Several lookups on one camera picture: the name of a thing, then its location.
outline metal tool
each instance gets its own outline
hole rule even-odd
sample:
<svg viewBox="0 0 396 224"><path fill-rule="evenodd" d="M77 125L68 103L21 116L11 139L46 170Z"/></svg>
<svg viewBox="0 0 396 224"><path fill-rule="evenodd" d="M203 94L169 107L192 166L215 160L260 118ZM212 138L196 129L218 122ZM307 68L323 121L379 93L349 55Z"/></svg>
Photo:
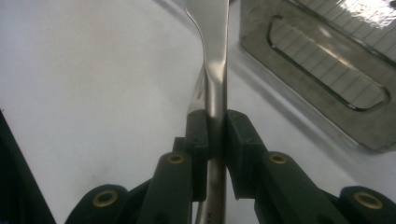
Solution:
<svg viewBox="0 0 396 224"><path fill-rule="evenodd" d="M224 130L227 111L228 0L188 0L187 14L204 45L205 111L209 138L206 200L199 204L196 223L224 223L226 175Z"/></svg>

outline white table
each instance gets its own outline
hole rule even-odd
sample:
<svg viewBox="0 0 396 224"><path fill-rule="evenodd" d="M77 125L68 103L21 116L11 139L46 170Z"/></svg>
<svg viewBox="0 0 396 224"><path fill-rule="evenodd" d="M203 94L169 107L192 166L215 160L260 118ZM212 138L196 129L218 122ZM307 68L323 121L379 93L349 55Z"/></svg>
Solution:
<svg viewBox="0 0 396 224"><path fill-rule="evenodd" d="M230 7L229 108L270 150L335 195L362 185L396 201L396 152L371 154L238 46ZM183 0L0 2L0 107L59 223L89 190L132 189L183 136L203 61ZM257 223L228 185L227 223Z"/></svg>

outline metal rod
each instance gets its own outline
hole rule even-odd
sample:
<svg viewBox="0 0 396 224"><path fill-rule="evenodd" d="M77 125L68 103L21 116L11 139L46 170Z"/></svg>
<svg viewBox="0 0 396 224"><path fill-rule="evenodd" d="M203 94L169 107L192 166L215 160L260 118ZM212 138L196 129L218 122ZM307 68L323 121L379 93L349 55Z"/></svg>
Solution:
<svg viewBox="0 0 396 224"><path fill-rule="evenodd" d="M187 0L187 14L204 46L205 110L209 138L206 200L198 207L197 224L225 222L224 157L227 113L227 27L229 0Z"/></svg>

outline stainless steel tray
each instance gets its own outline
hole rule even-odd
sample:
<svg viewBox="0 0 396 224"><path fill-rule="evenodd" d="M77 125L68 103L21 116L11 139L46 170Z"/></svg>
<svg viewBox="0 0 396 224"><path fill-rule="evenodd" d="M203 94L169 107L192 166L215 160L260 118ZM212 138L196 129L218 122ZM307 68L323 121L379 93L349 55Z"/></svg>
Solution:
<svg viewBox="0 0 396 224"><path fill-rule="evenodd" d="M396 140L394 1L243 0L240 41L362 145Z"/></svg>

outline brass insert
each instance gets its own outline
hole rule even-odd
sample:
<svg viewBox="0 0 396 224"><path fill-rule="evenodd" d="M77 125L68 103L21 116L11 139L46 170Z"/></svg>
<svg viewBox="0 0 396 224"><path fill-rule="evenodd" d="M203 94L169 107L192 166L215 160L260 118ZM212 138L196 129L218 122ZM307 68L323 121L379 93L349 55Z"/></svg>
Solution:
<svg viewBox="0 0 396 224"><path fill-rule="evenodd" d="M174 154L168 157L168 161L172 164L182 163L184 161L184 157L182 155Z"/></svg>
<svg viewBox="0 0 396 224"><path fill-rule="evenodd" d="M92 204L95 207L106 207L113 204L118 197L119 194L114 189L103 190L95 195Z"/></svg>
<svg viewBox="0 0 396 224"><path fill-rule="evenodd" d="M358 203L371 209L381 209L384 207L384 204L379 199L364 191L354 193L353 197Z"/></svg>
<svg viewBox="0 0 396 224"><path fill-rule="evenodd" d="M273 154L270 156L270 161L278 164L284 164L288 161L285 156L281 154Z"/></svg>

